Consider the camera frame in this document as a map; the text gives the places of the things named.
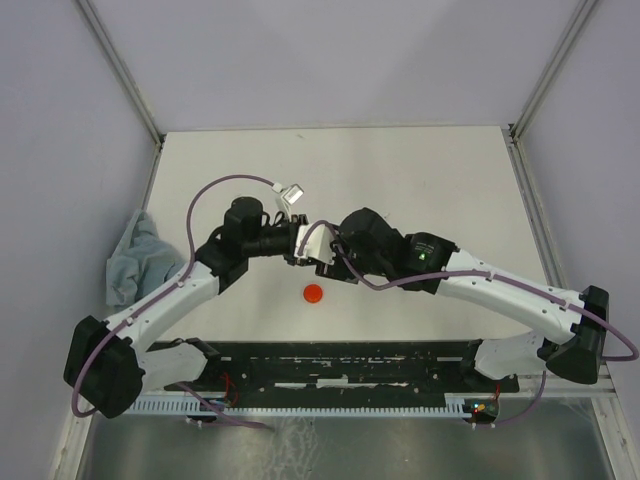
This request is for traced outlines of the red earbud charging case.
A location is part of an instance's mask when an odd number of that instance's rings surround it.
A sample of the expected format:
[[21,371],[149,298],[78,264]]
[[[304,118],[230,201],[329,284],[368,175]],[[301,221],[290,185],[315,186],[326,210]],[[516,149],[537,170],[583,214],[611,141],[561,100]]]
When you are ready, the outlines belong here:
[[303,298],[310,304],[316,304],[323,299],[324,291],[318,284],[308,284],[303,289]]

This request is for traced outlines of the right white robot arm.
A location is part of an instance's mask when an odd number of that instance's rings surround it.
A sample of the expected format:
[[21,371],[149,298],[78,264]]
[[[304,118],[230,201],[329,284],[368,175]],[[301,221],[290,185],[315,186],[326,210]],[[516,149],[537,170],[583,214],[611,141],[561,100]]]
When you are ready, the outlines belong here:
[[452,241],[426,232],[403,235],[368,208],[338,226],[315,222],[299,234],[295,254],[318,261],[329,278],[383,277],[382,289],[467,301],[526,326],[521,335],[470,342],[458,368],[469,390],[542,371],[577,384],[597,381],[609,299],[602,289],[576,292],[513,277]]

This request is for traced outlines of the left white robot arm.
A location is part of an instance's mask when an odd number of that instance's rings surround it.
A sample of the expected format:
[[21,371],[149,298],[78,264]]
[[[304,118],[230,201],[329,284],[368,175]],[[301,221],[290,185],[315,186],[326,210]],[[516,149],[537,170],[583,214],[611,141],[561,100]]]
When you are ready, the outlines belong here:
[[153,344],[201,304],[243,276],[255,257],[298,260],[298,243],[307,231],[306,215],[282,210],[281,220],[263,221],[262,203],[234,200],[223,223],[176,274],[132,306],[98,320],[88,316],[75,327],[63,378],[72,388],[78,417],[96,412],[114,418],[143,393],[184,382],[209,390],[221,378],[217,352],[199,339],[160,350]]

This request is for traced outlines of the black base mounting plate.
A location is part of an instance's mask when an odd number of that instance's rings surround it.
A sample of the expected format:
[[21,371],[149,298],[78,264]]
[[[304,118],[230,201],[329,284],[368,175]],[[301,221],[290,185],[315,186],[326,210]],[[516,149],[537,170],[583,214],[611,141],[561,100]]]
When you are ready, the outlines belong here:
[[435,393],[516,393],[517,377],[491,380],[472,367],[475,341],[211,342],[220,356],[191,382],[239,388],[346,380],[405,384]]

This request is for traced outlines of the blue-grey cloth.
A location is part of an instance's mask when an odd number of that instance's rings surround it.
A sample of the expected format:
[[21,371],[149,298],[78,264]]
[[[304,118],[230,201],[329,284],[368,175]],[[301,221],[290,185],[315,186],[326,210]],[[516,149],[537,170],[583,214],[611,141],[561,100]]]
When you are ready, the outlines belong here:
[[106,305],[132,306],[186,265],[184,257],[162,240],[152,217],[138,209],[106,263]]

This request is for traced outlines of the left aluminium frame post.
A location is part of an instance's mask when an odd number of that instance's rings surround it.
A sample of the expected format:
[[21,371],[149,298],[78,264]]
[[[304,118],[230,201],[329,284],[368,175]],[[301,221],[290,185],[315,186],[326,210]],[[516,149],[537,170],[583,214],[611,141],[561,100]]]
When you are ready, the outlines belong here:
[[163,144],[164,134],[157,126],[153,114],[143,99],[137,82],[131,74],[123,56],[118,51],[95,2],[90,0],[74,0],[73,4],[86,23],[90,34],[109,64],[116,81],[122,88],[138,119],[141,121],[153,143],[156,146],[161,146]]

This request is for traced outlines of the aluminium frame post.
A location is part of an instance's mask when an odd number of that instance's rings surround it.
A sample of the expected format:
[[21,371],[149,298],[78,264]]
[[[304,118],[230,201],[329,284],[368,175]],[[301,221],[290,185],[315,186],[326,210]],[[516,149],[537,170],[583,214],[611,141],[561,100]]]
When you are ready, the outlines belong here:
[[161,146],[163,144],[164,134],[157,126],[153,114],[143,99],[137,82],[131,74],[123,56],[118,51],[95,2],[90,0],[74,0],[73,4],[86,23],[90,34],[109,64],[116,81],[122,88],[138,119],[141,121],[153,143],[156,146]]
[[577,3],[517,121],[510,126],[510,137],[513,143],[520,141],[533,124],[535,116],[559,78],[600,4],[601,1],[599,0],[580,0]]

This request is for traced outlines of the right aluminium frame post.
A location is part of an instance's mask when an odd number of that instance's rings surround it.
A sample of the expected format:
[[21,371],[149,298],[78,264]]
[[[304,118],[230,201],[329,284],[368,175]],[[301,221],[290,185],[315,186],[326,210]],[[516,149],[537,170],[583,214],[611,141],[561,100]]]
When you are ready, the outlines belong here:
[[520,141],[533,124],[535,116],[559,78],[600,4],[601,1],[599,0],[580,0],[577,3],[517,121],[510,126],[510,137],[513,143]]

